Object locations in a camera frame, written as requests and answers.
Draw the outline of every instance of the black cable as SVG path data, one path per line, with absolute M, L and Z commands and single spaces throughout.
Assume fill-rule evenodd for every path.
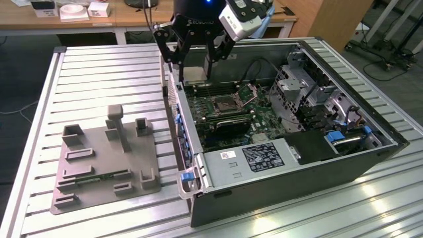
M 407 8 L 410 7 L 410 4 L 414 2 L 415 0 L 411 0 L 410 3 L 407 4 L 406 8 L 405 8 L 405 11 L 407 10 Z M 398 21 L 398 19 L 402 17 L 402 15 L 399 15 L 395 20 L 391 22 L 390 26 L 389 26 L 389 29 L 383 32 L 382 34 L 382 38 L 385 38 L 385 35 L 386 33 L 391 30 L 391 27 L 394 26 L 394 23 Z
M 143 1 L 143 10 L 145 10 L 145 17 L 146 17 L 147 26 L 149 26 L 149 29 L 150 29 L 150 31 L 153 33 L 153 28 L 150 26 L 149 17 L 147 17 L 147 11 L 146 11 L 146 1 Z
M 349 122 L 350 111 L 353 110 L 353 108 L 354 108 L 354 105 L 351 105 L 351 106 L 347 108 L 345 124 L 347 124 L 347 122 Z
M 7 42 L 7 36 L 4 37 L 4 41 L 0 43 L 0 46 L 3 46 Z
M 373 78 L 374 80 L 377 80 L 377 81 L 381 81 L 381 82 L 391 81 L 393 79 L 395 79 L 397 77 L 402 76 L 403 74 L 406 74 L 406 73 L 409 72 L 409 71 L 406 71 L 406 72 L 403 72 L 403 73 L 395 75 L 394 77 L 391 77 L 391 78 L 389 78 L 389 79 L 375 78 L 374 76 L 371 76 L 371 75 L 369 74 L 369 72 L 366 71 L 366 68 L 367 68 L 370 65 L 373 65 L 373 64 L 375 64 L 375 63 L 381 63 L 381 62 L 382 62 L 382 61 L 377 61 L 377 62 L 369 63 L 369 64 L 363 67 L 363 71 L 365 71 L 365 73 L 367 74 L 367 76 L 371 77 L 371 78 Z
M 366 34 L 365 34 L 365 28 L 363 28 L 363 22 L 365 22 L 365 18 L 362 19 L 362 22 L 361 22 L 361 24 L 362 24 L 362 33 L 363 33 L 363 40 L 365 40 L 365 43 L 366 43 L 366 46 L 369 46 L 369 42 L 367 42 L 367 39 L 366 39 Z
M 250 69 L 253 68 L 253 65 L 255 64 L 255 62 L 259 62 L 259 59 L 254 59 L 254 60 L 250 62 L 249 66 L 247 66 L 247 69 L 246 69 L 246 71 L 245 71 L 245 74 L 243 74 L 243 76 L 242 76 L 242 78 L 241 78 L 238 84 L 242 84 L 243 81 L 246 80 L 249 71 L 250 71 Z
M 305 102 L 306 102 L 307 98 L 310 97 L 310 95 L 311 95 L 313 91 L 315 91 L 315 89 L 317 89 L 318 85 L 319 85 L 319 83 L 318 83 L 318 82 L 313 85 L 313 87 L 311 87 L 311 89 L 310 89 L 309 93 L 306 94 L 306 96 L 302 98 L 302 101 L 299 102 L 298 108 L 301 108 L 301 107 L 303 106 L 303 104 L 305 104 Z
M 259 57 L 259 58 L 254 59 L 254 60 L 250 62 L 249 66 L 247 66 L 247 69 L 246 69 L 246 72 L 245 72 L 245 74 L 243 74 L 243 76 L 242 76 L 242 78 L 241 78 L 238 84 L 242 84 L 242 83 L 243 83 L 243 81 L 245 81 L 246 78 L 247 78 L 247 74 L 249 74 L 250 69 L 253 68 L 254 63 L 255 63 L 255 62 L 259 62 L 261 60 L 266 61 L 266 62 L 273 66 L 273 68 L 275 69 L 275 71 L 278 72 L 278 74 L 281 73 L 281 70 L 278 69 L 277 65 L 275 65 L 267 58 Z
M 287 122 L 293 123 L 293 124 L 298 124 L 298 125 L 303 125 L 303 123 L 298 123 L 298 122 L 293 122 L 291 120 L 287 120 L 286 118 L 281 117 L 283 120 L 286 120 Z

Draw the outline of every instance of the black cable on floor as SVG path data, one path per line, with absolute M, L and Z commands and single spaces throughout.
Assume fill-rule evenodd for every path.
M 395 79 L 395 78 L 398 78 L 399 76 L 402 76 L 402 75 L 405 75 L 409 71 L 406 71 L 406 72 L 403 72 L 403 73 L 401 73 L 401 74 L 398 74 L 398 75 L 395 75 L 394 77 L 391 77 L 391 78 L 389 78 L 389 79 L 379 79 L 379 78 L 375 78 L 374 76 L 371 76 L 370 74 L 369 74 L 369 72 L 366 71 L 366 68 L 370 66 L 370 65 L 373 65 L 373 64 L 375 64 L 375 63 L 382 63 L 383 61 L 381 60 L 381 61 L 377 61 L 377 62 L 373 62 L 373 63 L 369 63 L 367 65 L 365 65 L 365 67 L 363 67 L 363 71 L 365 71 L 365 73 L 367 74 L 367 76 L 369 77 L 371 77 L 374 80 L 377 80 L 377 81 L 381 81 L 381 82 L 387 82 L 387 81 L 391 81 L 393 79 Z

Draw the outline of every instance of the white object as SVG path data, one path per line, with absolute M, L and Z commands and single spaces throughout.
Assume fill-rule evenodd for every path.
M 60 7 L 60 21 L 72 22 L 72 21 L 89 21 L 87 8 L 82 5 L 68 4 Z
M 93 17 L 109 17 L 111 8 L 106 2 L 93 2 L 89 7 L 89 15 Z
M 357 42 L 362 42 L 365 35 L 369 33 L 369 26 L 366 26 L 362 22 L 358 24 L 357 29 L 354 31 L 354 34 L 351 36 L 351 40 L 355 40 Z
M 16 6 L 28 6 L 28 5 L 31 5 L 31 2 L 27 1 L 27 0 L 11 0 L 11 1 L 16 4 Z
M 59 16 L 58 6 L 54 9 L 40 9 L 40 10 L 34 9 L 34 11 L 38 17 Z
M 219 15 L 219 20 L 234 41 L 241 41 L 247 38 L 253 33 L 255 33 L 262 25 L 259 16 L 257 16 L 257 18 L 251 21 L 241 22 L 230 5 L 226 5 Z

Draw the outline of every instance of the motherboard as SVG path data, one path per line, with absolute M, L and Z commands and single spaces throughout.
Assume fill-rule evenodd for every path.
M 282 118 L 259 85 L 197 85 L 186 92 L 206 152 L 283 137 Z

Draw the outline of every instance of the aluminum profile table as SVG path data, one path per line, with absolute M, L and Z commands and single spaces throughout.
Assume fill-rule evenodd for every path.
M 187 202 L 178 195 L 157 46 L 68 48 L 54 54 L 0 237 L 421 237 L 423 128 L 326 42 L 299 39 L 410 140 L 401 154 L 349 184 L 191 228 Z M 63 126 L 99 126 L 107 106 L 117 103 L 125 105 L 123 121 L 141 117 L 153 121 L 162 191 L 54 216 L 50 207 Z

